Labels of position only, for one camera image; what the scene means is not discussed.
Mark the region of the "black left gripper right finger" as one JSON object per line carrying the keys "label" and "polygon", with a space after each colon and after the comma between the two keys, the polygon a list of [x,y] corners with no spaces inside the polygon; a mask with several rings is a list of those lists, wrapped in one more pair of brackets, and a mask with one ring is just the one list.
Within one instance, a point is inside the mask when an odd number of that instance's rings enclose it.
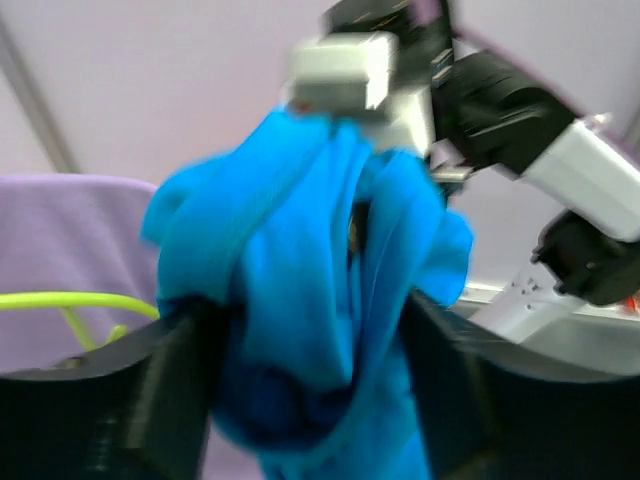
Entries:
{"label": "black left gripper right finger", "polygon": [[433,478],[638,478],[638,377],[512,344],[418,290],[399,332]]}

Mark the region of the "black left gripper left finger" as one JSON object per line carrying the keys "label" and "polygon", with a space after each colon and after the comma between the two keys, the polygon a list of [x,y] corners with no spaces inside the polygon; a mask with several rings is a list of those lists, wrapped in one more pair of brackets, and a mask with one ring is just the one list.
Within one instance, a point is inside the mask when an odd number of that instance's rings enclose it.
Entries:
{"label": "black left gripper left finger", "polygon": [[2,478],[197,478],[219,313],[189,300],[105,347],[2,375]]}

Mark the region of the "blue t-shirt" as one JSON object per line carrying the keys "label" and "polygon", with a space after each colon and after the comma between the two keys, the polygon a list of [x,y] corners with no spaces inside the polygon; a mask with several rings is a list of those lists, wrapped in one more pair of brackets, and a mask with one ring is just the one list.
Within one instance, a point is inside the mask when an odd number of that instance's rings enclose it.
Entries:
{"label": "blue t-shirt", "polygon": [[212,411],[269,479],[426,479],[397,322],[412,288],[459,298],[473,235],[421,161],[349,122],[270,113],[154,194],[162,313],[235,304]]}

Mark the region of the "purple t-shirt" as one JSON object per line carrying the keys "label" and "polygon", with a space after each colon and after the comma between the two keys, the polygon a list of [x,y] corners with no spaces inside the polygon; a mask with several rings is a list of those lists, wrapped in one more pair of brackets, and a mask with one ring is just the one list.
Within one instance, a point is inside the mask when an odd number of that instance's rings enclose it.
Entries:
{"label": "purple t-shirt", "polygon": [[[1,294],[119,294],[155,307],[155,251],[139,240],[156,187],[109,176],[1,176]],[[121,308],[75,310],[95,345],[148,315]],[[81,353],[56,308],[1,311],[1,372],[50,366]]]}

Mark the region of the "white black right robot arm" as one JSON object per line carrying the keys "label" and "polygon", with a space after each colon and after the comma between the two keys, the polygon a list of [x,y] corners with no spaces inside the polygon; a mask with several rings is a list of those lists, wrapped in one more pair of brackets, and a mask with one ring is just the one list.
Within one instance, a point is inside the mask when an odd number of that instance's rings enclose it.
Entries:
{"label": "white black right robot arm", "polygon": [[498,54],[457,57],[445,1],[341,1],[331,38],[384,33],[392,72],[366,109],[383,149],[428,157],[446,140],[473,174],[496,167],[562,204],[529,264],[475,324],[514,343],[586,304],[609,306],[639,288],[639,171],[554,93]]}

